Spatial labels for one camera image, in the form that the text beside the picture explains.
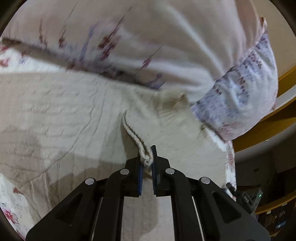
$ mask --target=pillow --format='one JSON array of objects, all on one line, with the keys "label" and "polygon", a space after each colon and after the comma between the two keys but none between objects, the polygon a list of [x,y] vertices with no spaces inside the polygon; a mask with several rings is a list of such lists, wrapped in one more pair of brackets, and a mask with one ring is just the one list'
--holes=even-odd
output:
[{"label": "pillow", "polygon": [[250,0],[28,0],[3,37],[87,70],[183,89],[195,102],[248,56],[261,31]]}]

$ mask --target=wall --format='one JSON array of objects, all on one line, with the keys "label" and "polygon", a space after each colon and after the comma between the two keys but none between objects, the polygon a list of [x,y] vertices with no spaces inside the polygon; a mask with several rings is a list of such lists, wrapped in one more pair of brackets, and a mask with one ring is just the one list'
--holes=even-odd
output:
[{"label": "wall", "polygon": [[270,42],[281,76],[296,65],[296,37],[282,14],[269,0],[253,2],[258,14],[267,20]]},{"label": "wall", "polygon": [[272,153],[278,173],[296,167],[296,134],[275,146]]},{"label": "wall", "polygon": [[261,189],[264,190],[275,173],[272,153],[267,152],[236,164],[236,173],[238,186],[261,184]]}]

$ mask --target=red flower print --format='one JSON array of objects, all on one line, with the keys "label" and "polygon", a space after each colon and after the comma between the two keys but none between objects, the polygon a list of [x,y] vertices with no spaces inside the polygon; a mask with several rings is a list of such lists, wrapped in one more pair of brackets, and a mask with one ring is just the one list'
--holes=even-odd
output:
[{"label": "red flower print", "polygon": [[13,224],[18,223],[17,216],[7,207],[4,203],[0,203],[1,210],[5,217],[10,220]]},{"label": "red flower print", "polygon": [[219,88],[216,88],[216,92],[217,92],[217,94],[222,95],[222,92]]},{"label": "red flower print", "polygon": [[146,68],[150,64],[150,62],[151,62],[151,57],[149,57],[148,59],[145,59],[145,61],[143,62],[143,66],[142,66],[141,70]]},{"label": "red flower print", "polygon": [[39,25],[39,41],[40,43],[44,44],[45,48],[47,48],[47,40],[42,33],[42,19],[40,20],[40,25]]},{"label": "red flower print", "polygon": [[64,34],[65,34],[65,32],[66,32],[66,25],[63,26],[63,30],[61,32],[61,37],[59,38],[59,48],[64,47],[64,42],[65,42]]},{"label": "red flower print", "polygon": [[0,59],[0,66],[8,67],[9,61],[10,61],[10,58]]},{"label": "red flower print", "polygon": [[14,213],[12,213],[10,210],[8,209],[4,209],[3,213],[5,215],[5,217],[10,220],[13,224],[18,223],[16,215]]},{"label": "red flower print", "polygon": [[116,37],[116,33],[118,32],[120,24],[122,23],[124,17],[125,15],[119,20],[113,31],[109,35],[105,35],[102,41],[98,44],[98,49],[102,50],[100,60],[103,61],[107,59],[111,53],[111,50],[114,49],[118,44],[120,36]]},{"label": "red flower print", "polygon": [[150,64],[150,62],[152,60],[152,56],[155,55],[160,50],[161,46],[158,48],[158,50],[156,50],[156,52],[154,54],[150,55],[150,57],[148,59],[145,59],[144,60],[143,65],[141,67],[141,70],[144,69],[144,68],[146,68]]},{"label": "red flower print", "polygon": [[17,193],[17,194],[21,194],[21,195],[23,195],[23,194],[22,194],[18,189],[16,189],[16,188],[14,188],[12,192],[13,192],[13,193]]},{"label": "red flower print", "polygon": [[7,45],[0,45],[0,53],[8,50],[10,47]]},{"label": "red flower print", "polygon": [[232,148],[228,145],[228,167],[230,168],[231,172],[235,172],[235,161],[234,161],[234,155],[232,152]]},{"label": "red flower print", "polygon": [[74,69],[74,67],[75,67],[75,64],[74,64],[74,63],[71,63],[71,64],[67,67],[67,70],[68,70],[68,69]]}]

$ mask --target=floral fabric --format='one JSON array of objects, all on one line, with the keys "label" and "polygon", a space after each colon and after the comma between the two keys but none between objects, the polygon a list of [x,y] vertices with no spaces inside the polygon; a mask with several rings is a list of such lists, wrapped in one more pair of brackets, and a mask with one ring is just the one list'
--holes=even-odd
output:
[{"label": "floral fabric", "polygon": [[192,104],[192,112],[229,141],[246,133],[270,112],[277,92],[276,62],[265,31],[251,54]]},{"label": "floral fabric", "polygon": [[0,208],[15,231],[25,240],[28,231],[33,227],[27,200],[1,173]]},{"label": "floral fabric", "polygon": [[28,0],[3,33],[90,71],[182,89],[192,102],[261,35],[251,0]]}]

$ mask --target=white fabric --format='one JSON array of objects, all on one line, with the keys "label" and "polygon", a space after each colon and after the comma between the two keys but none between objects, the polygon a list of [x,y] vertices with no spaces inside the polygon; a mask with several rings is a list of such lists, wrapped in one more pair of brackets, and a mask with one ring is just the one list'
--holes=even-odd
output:
[{"label": "white fabric", "polygon": [[3,36],[86,68],[183,89],[194,102],[248,56],[261,32],[251,0],[28,0]]},{"label": "white fabric", "polygon": [[[126,110],[129,126],[171,166],[225,184],[229,150],[201,128],[180,92],[81,73],[2,74],[0,80],[1,173],[26,196],[34,223],[86,177],[106,178],[137,155],[121,126]],[[142,197],[126,200],[122,237],[173,238],[170,199],[153,196],[147,177]]]}]

